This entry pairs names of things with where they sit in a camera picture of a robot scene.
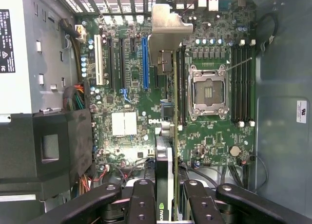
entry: green circuit board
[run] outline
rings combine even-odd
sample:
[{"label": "green circuit board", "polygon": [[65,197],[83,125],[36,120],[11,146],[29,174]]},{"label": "green circuit board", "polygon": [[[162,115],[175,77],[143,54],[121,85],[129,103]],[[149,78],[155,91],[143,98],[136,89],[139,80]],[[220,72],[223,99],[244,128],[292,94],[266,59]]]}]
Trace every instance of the green circuit board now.
[{"label": "green circuit board", "polygon": [[[254,127],[246,125],[239,128],[232,121],[234,111],[231,106],[234,105],[232,92],[235,92],[232,72],[234,70],[227,71],[227,87],[223,87],[229,97],[229,112],[224,119],[220,119],[218,115],[198,116],[196,120],[191,118],[189,114],[191,83],[188,79],[191,66],[196,66],[197,70],[218,70],[221,65],[229,68],[233,64],[233,50],[230,43],[241,38],[254,37],[255,33],[251,27],[254,18],[252,6],[237,9],[230,3],[218,13],[206,13],[204,16],[202,13],[194,13],[183,18],[185,22],[194,24],[193,34],[183,40],[183,62],[180,57],[178,66],[178,69],[185,72],[185,79],[179,80],[180,85],[185,88],[184,103],[182,98],[179,98],[180,106],[185,107],[185,121],[180,122],[178,131],[178,154],[188,165],[193,162],[210,166],[235,165],[238,158],[244,161],[254,150]],[[82,20],[87,22],[85,26],[88,33],[87,40],[94,40],[94,35],[99,34],[98,24],[90,19]],[[150,66],[149,88],[143,88],[141,40],[152,31],[150,20],[146,19],[143,23],[134,21],[129,24],[124,22],[123,25],[113,23],[102,26],[108,40],[102,45],[102,85],[96,84],[94,49],[90,49],[88,44],[81,44],[81,56],[87,58],[87,76],[84,79],[90,82],[92,89],[90,111],[93,118],[97,166],[110,162],[122,168],[130,168],[140,158],[154,156],[154,135],[159,134],[162,121],[160,100],[171,99],[173,77],[158,75],[155,79],[156,68]],[[249,50],[249,55],[254,57],[254,47]],[[123,58],[124,68],[120,62]],[[251,104],[248,108],[250,119],[254,119],[254,59],[249,61],[249,67]],[[116,113],[135,115],[136,132],[125,130],[123,135],[116,134],[118,131],[116,121],[120,118],[120,114]],[[134,120],[131,121],[130,125],[134,126]],[[239,156],[233,157],[229,154],[229,148],[232,146],[240,148]]]}]

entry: black pcie slot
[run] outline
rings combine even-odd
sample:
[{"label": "black pcie slot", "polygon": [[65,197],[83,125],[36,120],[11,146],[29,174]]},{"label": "black pcie slot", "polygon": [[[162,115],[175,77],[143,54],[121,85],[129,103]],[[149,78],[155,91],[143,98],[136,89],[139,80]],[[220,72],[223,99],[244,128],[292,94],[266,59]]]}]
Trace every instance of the black pcie slot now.
[{"label": "black pcie slot", "polygon": [[181,61],[180,50],[176,52],[176,68],[177,68],[177,109],[179,111],[179,117],[181,117]]},{"label": "black pcie slot", "polygon": [[154,66],[154,85],[155,88],[159,88],[159,79],[158,79],[158,72],[157,72],[157,66]]},{"label": "black pcie slot", "polygon": [[107,39],[107,68],[109,72],[109,79],[110,79],[110,87],[111,89],[115,88],[115,74],[114,74],[114,43],[111,38]]},{"label": "black pcie slot", "polygon": [[[252,56],[251,48],[249,47],[247,50],[247,58]],[[252,92],[252,62],[247,62],[247,121],[252,119],[251,116],[251,92]]]},{"label": "black pcie slot", "polygon": [[187,82],[185,80],[186,77],[186,69],[185,69],[185,46],[182,46],[181,48],[181,66],[180,66],[180,70],[181,70],[181,113],[180,113],[180,121],[181,121],[181,125],[186,126],[186,111],[188,109],[187,105],[188,102],[185,101],[185,97],[187,97],[187,92],[186,92],[186,85]]},{"label": "black pcie slot", "polygon": [[124,39],[119,39],[119,68],[120,68],[120,81],[121,88],[126,88],[126,66],[125,66],[125,46]]}]

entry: ram slot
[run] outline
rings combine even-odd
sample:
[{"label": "ram slot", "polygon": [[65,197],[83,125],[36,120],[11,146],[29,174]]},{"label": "ram slot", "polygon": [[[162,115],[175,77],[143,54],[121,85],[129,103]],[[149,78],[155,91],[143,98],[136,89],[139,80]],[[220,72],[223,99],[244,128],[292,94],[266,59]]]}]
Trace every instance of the ram slot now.
[{"label": "ram slot", "polygon": [[142,38],[142,63],[143,63],[143,89],[148,90],[149,62],[148,62],[147,37]]},{"label": "ram slot", "polygon": [[[247,59],[247,54],[246,54],[246,46],[242,47],[242,61],[245,61]],[[246,100],[246,62],[244,62],[242,64],[242,92],[241,92],[241,96],[242,96],[242,103],[241,103],[241,107],[242,107],[242,121],[246,121],[246,110],[247,110],[247,100]]]},{"label": "ram slot", "polygon": [[101,39],[102,37],[100,35],[94,35],[97,85],[103,85],[103,55]]},{"label": "ram slot", "polygon": [[115,89],[115,74],[114,74],[114,42],[111,38],[107,39],[107,68],[109,73],[109,84],[111,89]]},{"label": "ram slot", "polygon": [[187,99],[185,99],[185,97],[187,97],[187,92],[186,92],[186,86],[187,86],[187,82],[186,82],[186,69],[185,69],[185,46],[182,46],[181,48],[181,113],[180,116],[181,117],[181,124],[183,126],[186,126],[186,111],[187,111],[187,105],[188,102],[186,101]]},{"label": "ram slot", "polygon": [[[232,51],[231,51],[231,59],[232,59],[232,66],[236,65],[236,53],[237,50],[233,46]],[[237,95],[236,95],[236,73],[237,73],[237,68],[233,68],[231,70],[231,121],[233,123],[236,122],[237,119],[237,109],[236,109],[236,102],[237,102]]]},{"label": "ram slot", "polygon": [[[252,50],[248,47],[247,58],[252,56]],[[251,116],[251,92],[252,92],[252,61],[247,62],[247,121],[252,120]]]},{"label": "ram slot", "polygon": [[180,61],[180,50],[176,52],[176,68],[177,68],[177,109],[179,116],[181,117],[181,61]]},{"label": "ram slot", "polygon": [[[237,50],[237,63],[242,61],[242,49],[239,47]],[[242,95],[241,95],[241,80],[242,80],[242,65],[237,66],[237,74],[236,74],[236,82],[237,82],[237,120],[240,121],[242,119]]]},{"label": "ram slot", "polygon": [[126,88],[126,66],[125,66],[125,45],[124,39],[119,39],[119,68],[121,88]]}]

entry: blue connector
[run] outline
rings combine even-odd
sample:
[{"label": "blue connector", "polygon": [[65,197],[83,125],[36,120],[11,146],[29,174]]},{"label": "blue connector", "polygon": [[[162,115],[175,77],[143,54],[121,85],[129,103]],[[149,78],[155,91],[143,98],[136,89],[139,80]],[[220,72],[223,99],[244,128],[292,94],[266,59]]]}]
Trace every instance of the blue connector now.
[{"label": "blue connector", "polygon": [[143,89],[149,88],[149,62],[148,62],[148,44],[147,37],[142,38],[142,63],[143,63]]}]

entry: black ram slot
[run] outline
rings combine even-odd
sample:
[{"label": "black ram slot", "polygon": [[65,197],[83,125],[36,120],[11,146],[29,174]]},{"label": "black ram slot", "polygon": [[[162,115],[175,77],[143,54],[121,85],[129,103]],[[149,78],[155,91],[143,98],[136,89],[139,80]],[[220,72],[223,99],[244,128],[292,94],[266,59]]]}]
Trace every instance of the black ram slot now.
[{"label": "black ram slot", "polygon": [[186,126],[186,111],[188,109],[187,105],[188,102],[185,101],[185,97],[187,97],[187,89],[185,87],[187,86],[187,82],[185,80],[186,75],[186,69],[185,69],[185,46],[182,46],[181,48],[181,125]]},{"label": "black ram slot", "polygon": [[[252,56],[251,48],[247,50],[247,58]],[[251,92],[252,92],[252,61],[247,62],[247,121],[252,120],[251,116]]]},{"label": "black ram slot", "polygon": [[[246,60],[246,47],[241,47],[242,49],[242,61],[245,61]],[[241,72],[242,72],[242,79],[241,79],[241,84],[242,84],[242,91],[241,91],[241,108],[242,108],[242,120],[245,121],[245,118],[246,118],[246,63],[244,62],[242,64],[242,69],[241,69]]]},{"label": "black ram slot", "polygon": [[125,66],[125,46],[124,39],[119,39],[119,68],[120,68],[120,81],[121,88],[126,88],[126,66]]},{"label": "black ram slot", "polygon": [[159,88],[159,79],[158,79],[158,72],[157,72],[157,66],[154,66],[154,84],[155,88]]},{"label": "black ram slot", "polygon": [[[237,63],[240,63],[242,61],[242,49],[239,47],[237,50]],[[236,67],[237,69],[237,77],[236,77],[236,82],[237,82],[237,118],[238,121],[242,119],[242,108],[241,108],[241,103],[242,103],[242,85],[241,85],[241,80],[242,80],[242,65],[239,65]]]},{"label": "black ram slot", "polygon": [[136,38],[135,37],[130,38],[130,52],[131,53],[136,52]]},{"label": "black ram slot", "polygon": [[115,74],[114,74],[114,43],[111,38],[107,39],[107,69],[109,73],[109,83],[111,89],[115,89]]},{"label": "black ram slot", "polygon": [[[237,50],[235,47],[232,47],[232,66],[236,65],[236,53]],[[237,111],[236,111],[236,68],[231,70],[232,80],[231,80],[231,120],[233,123],[236,122]]]}]

